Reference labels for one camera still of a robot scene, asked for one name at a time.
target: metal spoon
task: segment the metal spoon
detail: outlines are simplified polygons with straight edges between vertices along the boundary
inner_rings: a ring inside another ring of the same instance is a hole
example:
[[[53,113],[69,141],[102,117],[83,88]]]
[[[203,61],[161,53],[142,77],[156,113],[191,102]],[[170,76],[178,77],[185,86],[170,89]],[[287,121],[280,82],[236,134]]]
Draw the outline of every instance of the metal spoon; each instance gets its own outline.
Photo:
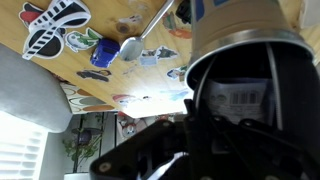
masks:
[[[143,39],[150,33],[154,26],[159,22],[165,12],[173,4],[174,0],[167,0],[162,6],[157,15],[152,19],[147,28],[143,31],[140,37],[130,37],[124,41],[120,49],[120,57],[124,61],[132,61],[137,59],[144,49]]]

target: window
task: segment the window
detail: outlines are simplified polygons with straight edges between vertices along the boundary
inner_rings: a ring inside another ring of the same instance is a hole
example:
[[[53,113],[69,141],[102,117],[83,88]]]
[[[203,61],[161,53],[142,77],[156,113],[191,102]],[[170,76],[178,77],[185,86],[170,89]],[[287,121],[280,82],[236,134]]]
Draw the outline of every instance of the window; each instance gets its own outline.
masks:
[[[0,179],[39,179],[48,131],[0,111]]]

